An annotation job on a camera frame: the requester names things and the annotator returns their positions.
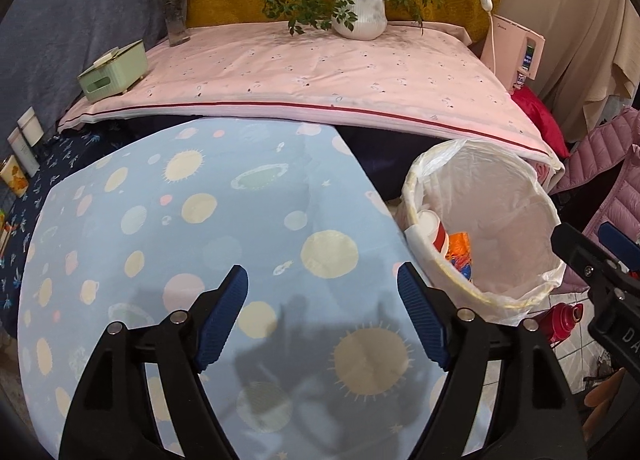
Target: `paper cup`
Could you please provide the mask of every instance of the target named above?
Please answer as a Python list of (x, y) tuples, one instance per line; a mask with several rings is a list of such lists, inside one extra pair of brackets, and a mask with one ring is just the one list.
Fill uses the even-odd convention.
[(449, 235), (442, 225), (440, 217), (429, 209), (418, 212), (418, 225), (420, 231), (425, 235), (436, 250), (443, 256), (447, 254), (449, 249)]
[(17, 196), (24, 195), (24, 192), (27, 191), (29, 187), (29, 181), (24, 176), (24, 172), (20, 164), (18, 164), (18, 159), (15, 158), (15, 155), (12, 155), (2, 163), (0, 178), (6, 182), (9, 189)]

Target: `red cushion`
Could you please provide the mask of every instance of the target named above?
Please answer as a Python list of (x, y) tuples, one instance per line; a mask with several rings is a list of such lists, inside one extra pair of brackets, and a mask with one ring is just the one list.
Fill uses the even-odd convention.
[(560, 127), (545, 104), (536, 96), (530, 88), (523, 86), (515, 90), (511, 95), (527, 117), (531, 119), (536, 128), (540, 130), (543, 141), (548, 144), (560, 160), (569, 158), (569, 150), (564, 144), (564, 137)]

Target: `red stripe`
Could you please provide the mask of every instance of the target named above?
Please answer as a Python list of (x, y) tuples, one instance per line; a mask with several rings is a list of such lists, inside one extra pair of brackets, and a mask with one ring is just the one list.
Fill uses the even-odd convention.
[(262, 102), (262, 101), (217, 101), (213, 103), (174, 103), (174, 104), (161, 104), (161, 105), (141, 105), (141, 106), (127, 106), (123, 108), (116, 108), (114, 110), (104, 110), (102, 112), (89, 113), (84, 112), (82, 114), (78, 114), (76, 117), (72, 117), (71, 119), (67, 119), (64, 121), (63, 125), (78, 119), (83, 115), (88, 115), (93, 117), (94, 115), (101, 114), (111, 114), (116, 112), (122, 112), (125, 110), (133, 110), (133, 109), (142, 109), (142, 108), (172, 108), (176, 106), (286, 106), (292, 108), (313, 108), (316, 110), (332, 110), (332, 111), (342, 111), (342, 112), (351, 112), (358, 114), (369, 114), (380, 117), (390, 117), (391, 119), (400, 119), (402, 121), (410, 121), (413, 123), (420, 123), (423, 125), (437, 126), (440, 128), (444, 128), (447, 130), (453, 130), (455, 132), (461, 133), (472, 133), (473, 135), (481, 135), (482, 137), (487, 137), (489, 139), (494, 139), (496, 141), (501, 141), (503, 143), (507, 143), (510, 145), (514, 145), (520, 148), (524, 148), (529, 151), (536, 151), (537, 153), (542, 153), (546, 155), (546, 151), (540, 150), (539, 148), (531, 148), (527, 145), (523, 145), (521, 143), (517, 143), (515, 141), (510, 141), (509, 139), (504, 139), (503, 137), (498, 137), (497, 135), (491, 135), (490, 133), (479, 132), (477, 130), (471, 130), (467, 128), (453, 128), (444, 123), (436, 123), (434, 121), (428, 121), (426, 119), (415, 119), (414, 117), (407, 117), (401, 114), (390, 114), (387, 112), (376, 112), (373, 110), (364, 110), (361, 108), (336, 108), (334, 106), (326, 106), (326, 105), (305, 105), (305, 104), (297, 104), (297, 103), (285, 103), (285, 102)]
[(444, 226), (442, 222), (438, 224), (438, 234), (436, 234), (436, 239), (433, 241), (433, 246), (436, 250), (441, 253), (442, 248), (444, 247), (444, 240), (447, 237), (447, 234), (444, 231)]

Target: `red thermos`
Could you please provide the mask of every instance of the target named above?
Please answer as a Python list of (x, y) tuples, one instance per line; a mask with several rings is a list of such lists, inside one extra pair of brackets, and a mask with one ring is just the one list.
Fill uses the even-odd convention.
[(567, 305), (558, 303), (550, 310), (534, 316), (540, 330), (546, 336), (550, 345), (560, 344), (567, 339), (575, 326), (580, 323), (584, 307), (582, 303)]

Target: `tissue box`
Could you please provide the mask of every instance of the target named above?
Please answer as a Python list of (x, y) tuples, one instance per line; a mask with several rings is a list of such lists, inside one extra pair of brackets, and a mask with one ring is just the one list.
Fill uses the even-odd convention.
[(120, 49), (116, 47), (95, 60), (78, 81), (89, 103), (122, 94), (144, 76), (147, 70), (145, 46), (142, 40)]

